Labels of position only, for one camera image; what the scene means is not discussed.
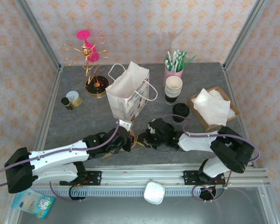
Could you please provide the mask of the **white printed paper bag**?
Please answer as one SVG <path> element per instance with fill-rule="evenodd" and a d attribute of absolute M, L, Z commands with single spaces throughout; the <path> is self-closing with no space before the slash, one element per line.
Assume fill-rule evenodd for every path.
<path fill-rule="evenodd" d="M 106 88 L 114 118 L 132 123 L 148 101 L 155 101 L 158 91 L 150 84 L 149 70 L 130 62 L 127 69 Z"/>

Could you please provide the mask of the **aluminium frame post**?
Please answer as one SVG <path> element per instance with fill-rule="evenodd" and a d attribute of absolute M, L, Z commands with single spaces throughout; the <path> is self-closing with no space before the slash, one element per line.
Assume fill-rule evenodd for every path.
<path fill-rule="evenodd" d="M 30 9 L 26 0 L 15 0 L 17 5 L 19 6 L 20 10 L 22 11 L 23 15 L 26 17 L 30 27 L 32 28 L 34 34 L 38 38 L 41 46 L 43 47 L 45 53 L 49 57 L 49 60 L 53 64 L 53 66 L 60 70 L 61 64 L 59 63 L 53 49 L 51 48 L 45 34 L 43 33 L 39 23 L 37 22 L 32 10 Z"/>
<path fill-rule="evenodd" d="M 227 71 L 231 66 L 237 55 L 239 54 L 242 46 L 244 45 L 246 39 L 248 38 L 253 27 L 257 23 L 259 17 L 261 16 L 266 4 L 269 0 L 257 0 L 253 6 L 246 22 L 244 23 L 235 43 L 233 44 L 225 62 L 222 64 L 224 71 Z"/>

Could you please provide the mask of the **pink plastic wine glass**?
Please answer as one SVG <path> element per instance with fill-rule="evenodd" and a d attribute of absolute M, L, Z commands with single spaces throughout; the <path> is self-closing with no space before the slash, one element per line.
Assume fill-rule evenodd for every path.
<path fill-rule="evenodd" d="M 88 61 L 94 63 L 99 60 L 99 53 L 95 44 L 91 44 L 87 41 L 90 36 L 91 33 L 89 30 L 81 30 L 77 33 L 77 38 L 84 41 L 86 49 L 90 51 L 90 55 L 87 57 Z"/>

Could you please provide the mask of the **gold tin can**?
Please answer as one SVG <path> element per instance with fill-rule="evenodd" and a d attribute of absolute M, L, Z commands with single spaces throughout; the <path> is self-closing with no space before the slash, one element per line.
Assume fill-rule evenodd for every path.
<path fill-rule="evenodd" d="M 69 91 L 66 94 L 66 98 L 69 100 L 73 107 L 78 107 L 82 103 L 82 99 L 77 91 Z"/>

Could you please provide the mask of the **aluminium table side rail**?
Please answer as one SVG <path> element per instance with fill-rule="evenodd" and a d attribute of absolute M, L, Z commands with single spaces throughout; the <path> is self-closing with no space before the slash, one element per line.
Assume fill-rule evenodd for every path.
<path fill-rule="evenodd" d="M 33 151 L 42 151 L 45 146 L 47 134 L 49 131 L 49 125 L 51 121 L 51 116 L 54 110 L 54 105 L 56 101 L 56 95 L 58 92 L 58 86 L 60 84 L 60 79 L 61 79 L 61 73 L 63 71 L 63 65 L 61 65 L 57 71 L 56 71 L 56 78 L 54 80 L 51 93 L 49 95 L 46 111 L 43 117 L 42 125 L 39 131 L 39 135 L 37 137 L 37 140 L 35 142 L 35 145 L 33 147 Z"/>
<path fill-rule="evenodd" d="M 240 107 L 239 107 L 239 105 L 237 103 L 237 100 L 236 100 L 236 95 L 234 94 L 234 91 L 233 91 L 233 88 L 232 88 L 232 85 L 231 85 L 231 79 L 229 78 L 227 69 L 225 68 L 224 64 L 221 64 L 221 66 L 222 66 L 224 77 L 225 77 L 225 80 L 226 80 L 226 83 L 227 83 L 227 86 L 228 86 L 228 89 L 229 89 L 229 92 L 230 92 L 231 100 L 233 101 L 235 106 L 238 109 L 240 109 Z M 242 131 L 242 136 L 249 140 L 249 134 L 248 134 L 247 129 L 245 127 L 245 124 L 244 124 L 241 112 L 240 112 L 240 114 L 238 116 L 238 120 L 239 120 L 239 125 L 240 125 L 241 131 Z"/>

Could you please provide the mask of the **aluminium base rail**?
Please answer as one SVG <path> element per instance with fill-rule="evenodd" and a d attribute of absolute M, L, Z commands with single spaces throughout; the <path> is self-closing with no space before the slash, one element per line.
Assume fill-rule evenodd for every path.
<path fill-rule="evenodd" d="M 153 164 L 88 167 L 89 171 L 102 172 L 102 187 L 145 187 L 150 180 L 162 184 L 166 188 L 183 187 L 182 178 L 185 170 L 197 170 L 198 163 L 188 164 Z M 227 187 L 268 187 L 270 180 L 265 168 L 248 166 L 243 174 L 232 173 Z"/>

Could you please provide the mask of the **brown cardboard napkin tray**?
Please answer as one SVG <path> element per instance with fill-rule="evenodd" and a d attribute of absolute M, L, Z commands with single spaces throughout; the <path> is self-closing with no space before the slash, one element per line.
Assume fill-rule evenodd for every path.
<path fill-rule="evenodd" d="M 231 101 L 231 99 L 227 96 L 227 94 L 222 90 L 222 88 L 219 87 L 219 86 L 216 86 L 216 87 L 213 87 L 213 88 L 208 89 L 207 91 L 209 92 L 209 91 L 211 91 L 211 90 L 217 90 L 218 92 L 220 92 L 220 94 L 222 95 L 222 97 L 223 97 L 225 100 L 229 100 L 229 101 L 231 102 L 231 103 L 230 103 L 230 108 L 235 112 L 236 116 L 233 117 L 233 118 L 231 118 L 231 119 L 228 119 L 227 122 L 228 122 L 228 121 L 231 121 L 231 120 L 233 120 L 233 119 L 235 119 L 236 117 L 238 117 L 238 115 L 240 114 L 238 108 L 237 108 L 237 107 L 235 106 L 235 104 Z M 194 99 L 197 97 L 198 94 L 196 94 L 196 95 L 194 95 L 194 96 L 192 96 L 192 97 L 189 98 L 188 105 L 189 105 L 189 107 L 191 108 L 191 110 L 193 111 L 193 113 L 197 116 L 198 120 L 201 122 L 201 124 L 203 125 L 204 129 L 208 131 L 208 130 L 213 129 L 213 128 L 219 126 L 219 125 L 211 125 L 211 126 L 209 126 L 209 125 L 206 123 L 206 121 L 203 119 L 203 117 L 199 114 L 199 112 L 198 112 L 197 110 L 194 109 L 194 104 L 193 104 L 192 100 L 194 100 Z"/>

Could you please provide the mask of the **small dark bottle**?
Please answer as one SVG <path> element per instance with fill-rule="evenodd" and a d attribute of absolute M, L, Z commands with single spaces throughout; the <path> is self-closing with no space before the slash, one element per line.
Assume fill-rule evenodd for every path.
<path fill-rule="evenodd" d="M 71 102 L 69 101 L 69 99 L 67 97 L 62 98 L 61 103 L 65 106 L 65 108 L 67 110 L 72 111 L 74 109 L 73 105 L 71 104 Z"/>

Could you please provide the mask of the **blue snack packet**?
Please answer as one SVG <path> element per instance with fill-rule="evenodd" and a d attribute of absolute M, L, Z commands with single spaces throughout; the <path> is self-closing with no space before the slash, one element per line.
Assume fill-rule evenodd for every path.
<path fill-rule="evenodd" d="M 37 218 L 43 220 L 49 212 L 53 202 L 53 197 L 44 196 L 31 189 L 27 189 L 17 195 L 12 203 L 12 208 L 33 214 Z"/>

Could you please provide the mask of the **black paper coffee cup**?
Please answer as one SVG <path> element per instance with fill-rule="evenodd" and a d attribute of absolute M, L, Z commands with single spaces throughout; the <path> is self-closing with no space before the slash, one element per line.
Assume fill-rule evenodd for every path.
<path fill-rule="evenodd" d="M 185 119 L 187 119 L 186 115 L 174 115 L 173 117 L 173 121 L 177 124 L 182 123 Z"/>

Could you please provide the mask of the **stack of black paper cups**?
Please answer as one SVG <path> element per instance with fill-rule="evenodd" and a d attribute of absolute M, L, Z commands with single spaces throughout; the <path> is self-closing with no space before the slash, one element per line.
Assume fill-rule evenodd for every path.
<path fill-rule="evenodd" d="M 170 76 L 165 82 L 165 102 L 168 105 L 173 105 L 177 100 L 182 90 L 183 81 L 180 77 Z"/>

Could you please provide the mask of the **white paper napkin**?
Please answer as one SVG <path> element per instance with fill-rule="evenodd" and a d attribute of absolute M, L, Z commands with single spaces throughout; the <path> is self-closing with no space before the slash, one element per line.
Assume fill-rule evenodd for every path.
<path fill-rule="evenodd" d="M 208 91 L 202 89 L 192 102 L 194 109 L 199 112 L 209 126 L 226 125 L 231 103 L 229 100 L 216 99 Z"/>
<path fill-rule="evenodd" d="M 224 100 L 224 98 L 222 97 L 220 92 L 218 92 L 217 90 L 211 90 L 211 91 L 209 91 L 209 94 L 211 96 L 213 96 L 214 98 L 216 98 L 216 99 Z M 231 119 L 231 118 L 233 118 L 235 116 L 236 116 L 235 112 L 230 108 L 229 112 L 228 112 L 228 119 Z"/>

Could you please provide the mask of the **white plastic device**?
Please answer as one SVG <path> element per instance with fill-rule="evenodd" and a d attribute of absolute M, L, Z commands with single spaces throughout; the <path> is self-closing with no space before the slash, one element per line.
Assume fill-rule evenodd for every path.
<path fill-rule="evenodd" d="M 143 197 L 144 199 L 154 205 L 159 205 L 162 203 L 165 196 L 165 187 L 154 181 L 149 181 L 146 184 Z"/>

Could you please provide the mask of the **black plastic cup lid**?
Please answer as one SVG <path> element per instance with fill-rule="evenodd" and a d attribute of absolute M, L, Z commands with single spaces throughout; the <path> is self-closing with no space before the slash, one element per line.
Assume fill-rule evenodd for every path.
<path fill-rule="evenodd" d="M 187 117 L 189 115 L 189 107 L 185 103 L 177 103 L 172 109 L 173 114 Z"/>

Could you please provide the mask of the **pink straw holder cup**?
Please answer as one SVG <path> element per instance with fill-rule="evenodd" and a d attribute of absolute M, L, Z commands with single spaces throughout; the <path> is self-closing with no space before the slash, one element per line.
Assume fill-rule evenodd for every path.
<path fill-rule="evenodd" d="M 177 76 L 177 77 L 181 78 L 182 77 L 182 73 L 183 73 L 183 70 L 181 70 L 179 72 L 171 72 L 167 68 L 165 68 L 164 78 L 163 78 L 163 86 L 165 87 L 166 80 L 167 80 L 168 77 L 170 77 L 170 76 Z"/>

